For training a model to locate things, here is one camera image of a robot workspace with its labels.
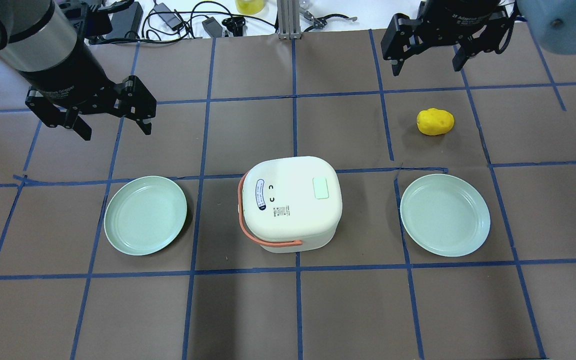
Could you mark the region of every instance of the red handle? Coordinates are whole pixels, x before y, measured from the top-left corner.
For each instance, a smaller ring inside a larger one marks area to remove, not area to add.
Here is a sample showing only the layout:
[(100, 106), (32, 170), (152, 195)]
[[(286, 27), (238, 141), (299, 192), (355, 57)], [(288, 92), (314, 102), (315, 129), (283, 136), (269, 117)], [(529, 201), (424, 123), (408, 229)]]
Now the red handle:
[(241, 227), (241, 230), (244, 232), (244, 234), (255, 243), (261, 246), (267, 246), (269, 248), (287, 248), (289, 246), (300, 246), (302, 244), (302, 240), (292, 240), (284, 243), (272, 243), (270, 241), (265, 241), (258, 237), (255, 237), (247, 230), (246, 225), (244, 225), (244, 205), (242, 201), (242, 189), (244, 186), (244, 179), (246, 179), (246, 175), (248, 175), (248, 173), (245, 173), (241, 177), (241, 180), (239, 180), (239, 186), (237, 189), (239, 226)]

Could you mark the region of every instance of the blue thermometer sticker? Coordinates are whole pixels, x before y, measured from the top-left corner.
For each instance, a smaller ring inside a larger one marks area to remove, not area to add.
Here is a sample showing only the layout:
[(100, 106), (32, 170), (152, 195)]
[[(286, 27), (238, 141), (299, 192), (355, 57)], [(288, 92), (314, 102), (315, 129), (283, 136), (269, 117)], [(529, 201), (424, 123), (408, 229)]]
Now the blue thermometer sticker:
[(266, 201), (264, 200), (264, 180), (260, 178), (256, 181), (256, 205), (259, 210), (266, 209)]

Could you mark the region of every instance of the yellow toy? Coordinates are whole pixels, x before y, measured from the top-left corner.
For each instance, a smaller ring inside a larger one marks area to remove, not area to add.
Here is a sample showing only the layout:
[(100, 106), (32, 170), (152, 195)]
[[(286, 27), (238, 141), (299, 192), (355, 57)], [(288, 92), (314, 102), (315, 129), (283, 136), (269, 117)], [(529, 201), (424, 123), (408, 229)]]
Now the yellow toy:
[(450, 132), (455, 126), (455, 117), (446, 110), (431, 107), (419, 111), (416, 116), (416, 127), (425, 135), (441, 135)]

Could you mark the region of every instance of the plate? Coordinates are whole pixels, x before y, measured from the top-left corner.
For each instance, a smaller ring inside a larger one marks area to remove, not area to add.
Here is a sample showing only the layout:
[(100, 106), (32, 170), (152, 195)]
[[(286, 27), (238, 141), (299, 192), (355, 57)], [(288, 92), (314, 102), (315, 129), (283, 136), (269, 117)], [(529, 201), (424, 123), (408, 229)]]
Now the plate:
[(128, 255), (162, 250), (183, 228), (188, 204), (183, 190), (161, 176), (140, 177), (121, 187), (103, 215), (103, 231)]
[(489, 208), (461, 178), (433, 173), (414, 180), (401, 197), (401, 222), (421, 248), (441, 256), (464, 256), (484, 244)]

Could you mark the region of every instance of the white case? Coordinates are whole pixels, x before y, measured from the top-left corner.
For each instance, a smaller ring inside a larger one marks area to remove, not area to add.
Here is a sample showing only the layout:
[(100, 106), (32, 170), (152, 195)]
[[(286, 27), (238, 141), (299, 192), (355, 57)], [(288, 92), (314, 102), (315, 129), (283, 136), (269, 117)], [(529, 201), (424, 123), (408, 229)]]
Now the white case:
[(321, 248), (341, 219), (337, 173), (318, 157), (261, 162), (244, 175), (238, 191), (242, 230), (272, 253)]

